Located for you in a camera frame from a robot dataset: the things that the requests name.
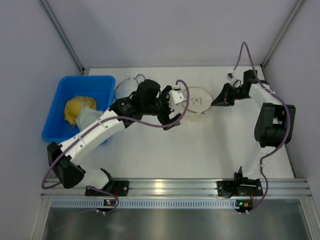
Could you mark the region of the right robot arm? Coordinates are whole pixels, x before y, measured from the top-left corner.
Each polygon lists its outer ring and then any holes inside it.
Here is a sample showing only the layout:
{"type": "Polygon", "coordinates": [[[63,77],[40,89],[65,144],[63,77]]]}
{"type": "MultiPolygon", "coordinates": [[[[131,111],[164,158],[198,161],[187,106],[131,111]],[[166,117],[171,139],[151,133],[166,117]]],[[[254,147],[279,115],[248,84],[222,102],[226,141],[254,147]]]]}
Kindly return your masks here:
{"type": "Polygon", "coordinates": [[[211,103],[212,107],[229,107],[236,100],[252,99],[259,108],[254,127],[256,141],[250,157],[241,166],[242,173],[250,179],[263,175],[261,168],[266,158],[275,150],[290,142],[296,114],[294,105],[283,104],[265,80],[256,79],[257,71],[247,70],[243,80],[228,73],[228,82],[223,85],[220,94],[211,103]]]}

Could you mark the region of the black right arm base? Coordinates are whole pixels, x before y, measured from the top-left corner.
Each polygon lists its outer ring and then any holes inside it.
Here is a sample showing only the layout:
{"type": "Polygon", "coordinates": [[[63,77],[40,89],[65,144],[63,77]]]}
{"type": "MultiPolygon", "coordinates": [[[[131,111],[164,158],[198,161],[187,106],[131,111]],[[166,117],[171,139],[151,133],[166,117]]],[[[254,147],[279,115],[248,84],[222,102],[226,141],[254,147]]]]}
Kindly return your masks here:
{"type": "Polygon", "coordinates": [[[221,180],[216,184],[219,197],[262,197],[264,194],[259,179],[221,180]]]}

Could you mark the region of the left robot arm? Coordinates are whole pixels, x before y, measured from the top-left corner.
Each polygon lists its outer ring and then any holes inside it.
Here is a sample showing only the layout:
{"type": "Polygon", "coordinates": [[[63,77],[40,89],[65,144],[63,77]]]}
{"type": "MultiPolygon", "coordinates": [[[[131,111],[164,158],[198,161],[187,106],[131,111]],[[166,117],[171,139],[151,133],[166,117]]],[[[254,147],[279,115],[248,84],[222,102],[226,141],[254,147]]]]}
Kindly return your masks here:
{"type": "Polygon", "coordinates": [[[170,115],[188,99],[188,92],[181,89],[181,83],[182,80],[177,80],[175,85],[161,89],[154,80],[142,81],[135,91],[117,99],[80,133],[61,143],[50,143],[47,146],[49,170],[65,189],[76,186],[110,189],[114,184],[111,174],[103,168],[85,166],[84,158],[109,137],[133,123],[142,123],[143,116],[157,117],[158,128],[164,130],[179,125],[182,114],[170,115]]]}

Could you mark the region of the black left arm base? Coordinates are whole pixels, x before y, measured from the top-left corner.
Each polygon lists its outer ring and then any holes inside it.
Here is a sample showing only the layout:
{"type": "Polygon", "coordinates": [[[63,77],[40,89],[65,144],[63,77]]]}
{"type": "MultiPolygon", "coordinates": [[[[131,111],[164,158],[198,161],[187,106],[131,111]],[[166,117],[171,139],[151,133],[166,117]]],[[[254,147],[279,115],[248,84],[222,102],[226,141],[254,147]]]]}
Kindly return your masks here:
{"type": "Polygon", "coordinates": [[[130,182],[127,180],[111,180],[107,186],[102,189],[103,192],[87,187],[85,190],[85,196],[107,196],[105,193],[107,192],[117,197],[126,197],[129,192],[129,185],[130,182]]]}

